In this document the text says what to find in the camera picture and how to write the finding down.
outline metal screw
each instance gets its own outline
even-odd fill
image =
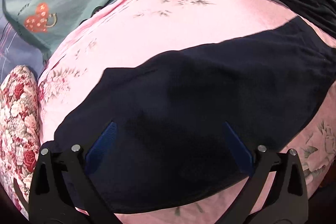
[[[47,149],[47,148],[43,148],[42,150],[41,150],[41,155],[46,155],[47,153],[49,152],[49,150]]]
[[[289,150],[289,153],[292,155],[292,156],[296,156],[297,155],[297,152],[295,149],[290,149]]]
[[[267,151],[267,148],[266,148],[266,146],[264,146],[264,145],[259,145],[259,146],[258,146],[258,150],[259,150],[260,152],[264,153],[264,152]]]
[[[80,150],[81,146],[79,144],[75,144],[71,147],[71,150],[73,152],[78,152]]]

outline pink floral fabric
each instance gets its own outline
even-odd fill
[[[297,15],[271,0],[118,0],[81,24],[63,41],[40,77],[41,142],[95,87],[105,68],[136,67],[152,56],[218,43],[277,28]],[[329,46],[336,40],[306,21]],[[320,185],[336,154],[336,84],[308,126],[283,149],[298,151],[308,194]],[[253,212],[265,202],[270,174]],[[125,224],[213,224],[246,180],[178,208],[117,215]]]
[[[16,66],[0,91],[0,177],[16,207],[27,216],[13,187],[16,179],[28,202],[40,142],[37,83],[25,66]]]

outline pink bedsheet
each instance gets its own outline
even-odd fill
[[[38,83],[41,143],[53,140],[58,125],[86,98],[105,68],[136,67],[160,52],[274,29],[295,16],[270,0],[119,0],[68,35],[49,60]],[[310,25],[325,43],[336,47],[335,39]],[[336,154],[335,102],[334,84],[309,125],[283,149],[298,151],[309,196]],[[253,211],[262,207],[273,175]],[[179,208],[117,216],[129,224],[213,224],[244,183]]]

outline silver bolt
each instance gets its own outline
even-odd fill
[[[289,153],[292,155],[292,156],[296,156],[297,155],[297,152],[295,149],[290,149],[289,150]]]
[[[81,146],[79,144],[75,144],[71,147],[71,150],[73,152],[78,152],[80,150]]]
[[[47,153],[49,152],[49,150],[47,149],[47,148],[43,148],[42,150],[41,150],[41,155],[46,155]]]
[[[266,148],[266,146],[264,146],[264,145],[259,145],[259,146],[258,146],[258,150],[259,150],[260,152],[264,153],[264,152],[267,151],[267,148]]]

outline floral pillow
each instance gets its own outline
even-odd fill
[[[26,66],[16,66],[1,85],[0,182],[25,216],[27,211],[16,195],[14,181],[28,202],[40,149],[37,97],[36,80]]]

